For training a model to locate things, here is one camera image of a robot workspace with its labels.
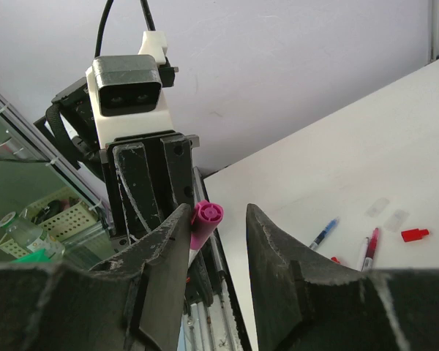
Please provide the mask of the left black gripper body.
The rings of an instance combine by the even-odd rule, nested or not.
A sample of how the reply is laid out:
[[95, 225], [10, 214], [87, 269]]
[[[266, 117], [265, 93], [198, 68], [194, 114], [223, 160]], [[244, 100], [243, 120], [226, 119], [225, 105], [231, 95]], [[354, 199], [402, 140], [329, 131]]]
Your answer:
[[197, 135], [121, 137], [100, 151], [115, 236], [142, 238], [180, 205], [195, 207], [192, 149]]

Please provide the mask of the pink pen cap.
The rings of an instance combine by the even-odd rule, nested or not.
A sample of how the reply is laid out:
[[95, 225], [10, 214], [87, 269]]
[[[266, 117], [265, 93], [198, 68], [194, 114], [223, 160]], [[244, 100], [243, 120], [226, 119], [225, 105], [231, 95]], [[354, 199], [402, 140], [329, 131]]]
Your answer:
[[201, 200], [194, 207], [191, 219], [191, 250], [199, 250], [209, 239], [222, 221], [224, 211], [222, 206]]

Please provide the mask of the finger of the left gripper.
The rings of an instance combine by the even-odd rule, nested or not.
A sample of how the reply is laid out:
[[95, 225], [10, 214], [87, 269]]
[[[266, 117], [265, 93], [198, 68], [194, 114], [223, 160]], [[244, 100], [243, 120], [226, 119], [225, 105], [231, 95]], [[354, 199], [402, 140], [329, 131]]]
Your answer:
[[163, 191], [163, 214], [171, 215], [181, 204], [195, 207], [190, 140], [184, 135], [161, 138], [162, 152], [167, 168], [167, 181]]
[[121, 184], [144, 229], [151, 232], [161, 224], [160, 211], [142, 143], [118, 145], [113, 158]]

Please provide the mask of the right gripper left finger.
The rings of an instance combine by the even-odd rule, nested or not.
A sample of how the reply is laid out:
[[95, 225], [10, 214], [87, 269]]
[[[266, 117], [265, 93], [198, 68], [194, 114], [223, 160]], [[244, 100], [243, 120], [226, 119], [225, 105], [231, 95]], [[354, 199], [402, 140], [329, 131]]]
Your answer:
[[190, 221], [191, 208], [180, 205], [90, 271], [0, 263], [0, 350], [175, 350]]

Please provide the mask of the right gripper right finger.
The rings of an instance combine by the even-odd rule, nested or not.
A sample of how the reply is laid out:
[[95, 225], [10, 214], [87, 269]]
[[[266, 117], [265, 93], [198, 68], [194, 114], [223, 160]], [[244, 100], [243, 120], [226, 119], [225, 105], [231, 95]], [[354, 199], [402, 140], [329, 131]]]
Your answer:
[[246, 212], [260, 350], [439, 350], [439, 269], [356, 271]]

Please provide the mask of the pink white pen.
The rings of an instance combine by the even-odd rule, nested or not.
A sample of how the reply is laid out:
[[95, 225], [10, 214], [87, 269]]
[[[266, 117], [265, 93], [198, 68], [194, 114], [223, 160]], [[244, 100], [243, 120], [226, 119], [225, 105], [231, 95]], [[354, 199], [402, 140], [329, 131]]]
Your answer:
[[193, 263], [194, 259], [197, 256], [198, 252], [199, 252], [198, 249], [190, 249], [190, 251], [189, 251], [188, 267], [191, 266], [191, 264]]

